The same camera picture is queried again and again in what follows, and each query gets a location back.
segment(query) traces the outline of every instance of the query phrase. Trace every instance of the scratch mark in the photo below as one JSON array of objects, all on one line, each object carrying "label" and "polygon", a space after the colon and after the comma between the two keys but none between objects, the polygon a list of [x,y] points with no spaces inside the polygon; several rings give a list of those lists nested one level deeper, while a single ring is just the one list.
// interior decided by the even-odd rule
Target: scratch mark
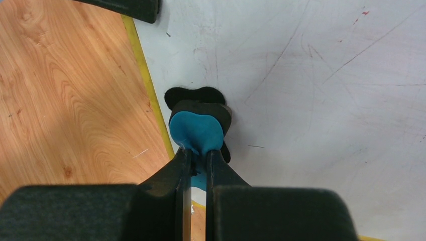
[{"label": "scratch mark", "polygon": [[216,84],[219,88],[219,73],[218,73],[218,45],[215,46],[215,64],[216,64]]},{"label": "scratch mark", "polygon": [[244,101],[244,103],[247,102],[247,100],[253,95],[254,92],[256,92],[256,90],[262,85],[262,83],[268,78],[268,76],[271,74],[272,70],[275,68],[275,66],[277,65],[278,61],[281,59],[281,57],[284,55],[285,51],[287,50],[288,46],[291,43],[291,40],[294,38],[294,36],[296,35],[297,30],[300,27],[300,24],[302,23],[303,17],[305,15],[307,6],[309,5],[310,0],[306,3],[305,8],[303,10],[302,16],[299,19],[299,22],[297,23],[296,28],[294,29],[293,34],[291,35],[290,39],[288,40],[287,44],[284,47],[284,50],[281,52],[280,56],[278,57],[278,59],[275,61],[274,65],[272,65],[272,67],[269,69],[268,73],[266,74],[266,76],[262,79],[262,81],[260,81],[260,83],[257,85],[257,87],[249,94],[249,96],[246,98],[246,100]]},{"label": "scratch mark", "polygon": [[303,47],[303,36],[305,35],[305,33],[302,33],[302,36],[300,36],[300,46],[302,48],[302,50],[305,52],[305,54],[307,55],[307,51],[305,50],[305,48]]},{"label": "scratch mark", "polygon": [[207,72],[207,66],[204,66],[204,69],[205,69],[205,72],[206,72],[206,75],[204,76],[204,80],[208,83],[208,81],[207,81],[207,77],[208,77],[208,76],[211,76],[211,74],[210,74],[210,73],[212,73],[212,65],[213,65],[214,63],[210,62],[210,58],[208,57],[208,56],[209,56],[209,54],[208,54],[207,52],[205,52],[205,56],[206,56],[206,58],[207,58],[207,62],[208,62],[208,69],[209,69],[209,71],[210,71],[210,72]]},{"label": "scratch mark", "polygon": [[268,98],[268,81],[265,82],[265,115],[266,115],[266,125],[267,127],[270,126],[270,122],[269,122],[269,111],[268,111],[268,106],[269,106],[269,98]]},{"label": "scratch mark", "polygon": [[[308,73],[307,73],[307,71],[306,71],[306,69],[305,68],[303,68],[302,67],[302,69],[303,69],[303,71],[305,72],[305,74],[307,74],[308,75]],[[329,96],[327,93],[325,93],[321,88],[320,88],[320,86],[319,85],[317,85],[315,82],[313,83],[314,84],[314,86],[316,87],[316,89],[318,90],[318,91],[320,91],[324,96],[326,96],[327,98],[328,98],[328,100],[330,100],[331,102],[333,102],[335,105],[337,105],[337,106],[339,106],[339,107],[341,107],[341,108],[345,108],[343,105],[341,105],[341,104],[339,104],[339,102],[337,101],[337,100],[335,100],[333,97],[331,97],[331,96]]]},{"label": "scratch mark", "polygon": [[137,158],[138,156],[140,156],[140,155],[144,154],[147,150],[149,150],[149,149],[146,149],[146,150],[144,150],[143,152],[141,152],[141,153],[137,154],[137,155],[136,155],[136,156],[134,156],[132,159],[135,159],[135,158]]},{"label": "scratch mark", "polygon": [[379,42],[380,40],[382,40],[383,38],[385,38],[386,36],[388,36],[390,33],[392,33],[396,28],[398,28],[399,26],[401,26],[403,23],[405,23],[405,21],[407,21],[411,16],[413,16],[415,13],[417,13],[418,11],[420,11],[422,8],[424,8],[426,6],[426,4],[423,4],[422,6],[420,6],[418,9],[416,9],[414,12],[412,12],[410,15],[408,15],[408,17],[406,17],[405,19],[403,19],[399,24],[397,24],[395,27],[393,27],[391,30],[389,30],[386,34],[384,34],[382,37],[378,38],[376,41],[374,41],[373,43],[371,43],[369,46],[367,46],[367,48],[365,48],[364,50],[362,50],[361,52],[359,52],[358,54],[356,54],[352,59],[350,59],[348,62],[344,63],[340,68],[338,68],[336,71],[333,72],[333,74],[331,74],[327,79],[324,80],[323,84],[325,84],[329,79],[331,79],[337,72],[339,72],[342,68],[344,68],[347,64],[349,64],[350,62],[352,62],[354,59],[356,59],[358,56],[360,56],[362,53],[364,53],[366,50],[368,50],[369,48],[373,47],[377,42]]},{"label": "scratch mark", "polygon": [[252,146],[252,145],[249,145],[249,147],[258,147],[258,148],[264,148],[264,147],[260,147],[260,146]]},{"label": "scratch mark", "polygon": [[313,56],[312,56],[312,51],[311,51],[311,46],[310,44],[308,44],[308,48],[309,48],[309,55],[310,55],[310,65],[312,68],[312,78],[310,79],[312,82],[312,103],[310,106],[310,119],[309,119],[309,127],[307,129],[307,131],[310,131],[310,127],[312,126],[312,118],[313,118],[313,109],[315,107],[315,70],[313,67]]},{"label": "scratch mark", "polygon": [[265,56],[265,75],[268,73],[268,55],[269,52],[267,52]]},{"label": "scratch mark", "polygon": [[348,85],[362,85],[362,86],[425,86],[426,84],[359,84],[359,83],[353,83]]},{"label": "scratch mark", "polygon": [[[313,46],[309,46],[310,48],[312,48],[315,53],[321,58],[321,60],[326,64],[326,66],[331,70],[334,71],[334,69],[331,67],[330,64],[328,64],[328,62],[322,57],[322,55],[313,47]],[[354,105],[356,106],[356,108],[358,109],[359,113],[362,115],[363,117],[363,121],[368,124],[368,122],[365,120],[365,116],[364,113],[361,111],[361,108],[359,107],[358,103],[355,101],[355,98],[353,97],[352,93],[349,91],[348,85],[347,83],[342,80],[340,77],[338,77],[338,79],[340,80],[340,82],[343,84],[343,86],[345,87],[346,92],[348,93],[349,97],[352,99],[352,102],[354,103]]]},{"label": "scratch mark", "polygon": [[202,65],[202,67],[203,67],[203,69],[204,69],[204,71],[205,71],[205,74],[204,74],[204,80],[205,80],[205,81],[207,81],[207,75],[208,75],[207,67],[206,67],[204,64]]},{"label": "scratch mark", "polygon": [[242,43],[240,43],[238,45],[238,47],[234,51],[230,52],[229,55],[224,59],[224,61],[226,61],[228,58],[230,58],[231,56],[233,56],[235,54],[235,52],[241,48],[241,46],[243,46],[247,41],[249,41],[249,39],[251,39],[251,37],[254,36],[259,30],[263,29],[263,26],[265,26],[270,21],[272,21],[274,18],[276,18],[278,15],[280,15],[280,13],[281,12],[277,12],[277,14],[275,14],[274,16],[272,16],[264,24],[262,24],[262,26],[260,26],[258,29],[256,29],[248,38],[246,38]]}]

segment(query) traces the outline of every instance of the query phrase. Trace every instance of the yellow tape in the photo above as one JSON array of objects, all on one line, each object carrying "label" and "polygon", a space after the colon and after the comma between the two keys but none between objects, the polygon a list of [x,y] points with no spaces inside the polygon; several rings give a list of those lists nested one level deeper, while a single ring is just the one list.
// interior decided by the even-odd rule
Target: yellow tape
[{"label": "yellow tape", "polygon": [[194,205],[194,206],[196,206],[196,207],[199,207],[199,208],[205,209],[205,206],[203,206],[203,205],[199,204],[198,202],[196,202],[196,201],[194,201],[194,200],[191,200],[191,203],[192,203],[192,205]]},{"label": "yellow tape", "polygon": [[359,241],[384,241],[383,239],[373,238],[373,237],[365,237],[358,236]]},{"label": "yellow tape", "polygon": [[166,124],[164,123],[160,105],[158,104],[157,95],[155,94],[154,85],[152,83],[151,75],[149,74],[141,42],[139,40],[138,33],[136,32],[135,22],[133,21],[133,18],[124,15],[122,15],[122,19],[127,35],[129,36],[130,45],[132,46],[132,50],[136,58],[136,63],[141,71],[142,80],[144,81],[149,102],[151,103],[152,112],[154,113],[158,128],[160,129],[161,138],[163,139],[169,158],[172,159],[174,157],[174,150],[169,138],[169,133],[167,132]]}]

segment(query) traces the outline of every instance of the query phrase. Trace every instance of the red mark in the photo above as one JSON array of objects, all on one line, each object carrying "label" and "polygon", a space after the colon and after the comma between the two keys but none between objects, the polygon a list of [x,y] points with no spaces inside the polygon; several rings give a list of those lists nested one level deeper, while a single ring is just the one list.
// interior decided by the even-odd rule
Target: red mark
[{"label": "red mark", "polygon": [[70,178],[72,176],[72,168],[71,167],[64,167],[65,177]]}]

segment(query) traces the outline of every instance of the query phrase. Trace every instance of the black felt piece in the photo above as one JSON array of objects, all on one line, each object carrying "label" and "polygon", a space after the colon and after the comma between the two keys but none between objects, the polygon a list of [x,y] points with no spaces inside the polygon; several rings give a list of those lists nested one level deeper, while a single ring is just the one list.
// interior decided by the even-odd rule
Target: black felt piece
[{"label": "black felt piece", "polygon": [[[226,105],[226,100],[224,95],[217,89],[213,87],[202,87],[199,89],[185,89],[181,87],[174,87],[166,91],[164,94],[164,100],[166,101],[167,107],[172,110],[172,116],[176,111],[182,111],[181,108],[174,109],[176,104],[181,102],[182,100],[194,100],[202,103],[217,103]],[[224,144],[221,147],[221,153],[226,163],[231,161],[231,153],[227,145]]]},{"label": "black felt piece", "polygon": [[136,185],[31,186],[0,209],[0,240],[134,240]]},{"label": "black felt piece", "polygon": [[160,0],[75,0],[153,24],[160,13]]},{"label": "black felt piece", "polygon": [[332,191],[222,185],[213,192],[214,240],[358,240]]},{"label": "black felt piece", "polygon": [[213,87],[202,87],[199,89],[185,89],[181,87],[171,88],[164,94],[167,107],[173,110],[174,106],[181,100],[195,100],[203,103],[226,104],[224,95]]}]

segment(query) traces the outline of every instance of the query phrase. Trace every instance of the wood grain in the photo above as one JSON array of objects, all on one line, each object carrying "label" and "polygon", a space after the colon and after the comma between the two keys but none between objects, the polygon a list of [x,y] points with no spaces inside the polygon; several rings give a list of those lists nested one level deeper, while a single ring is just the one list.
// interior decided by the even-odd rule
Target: wood grain
[{"label": "wood grain", "polygon": [[205,240],[205,207],[193,205],[191,216],[191,241]]},{"label": "wood grain", "polygon": [[67,0],[0,13],[0,204],[29,184],[140,183],[169,161],[120,15]]}]

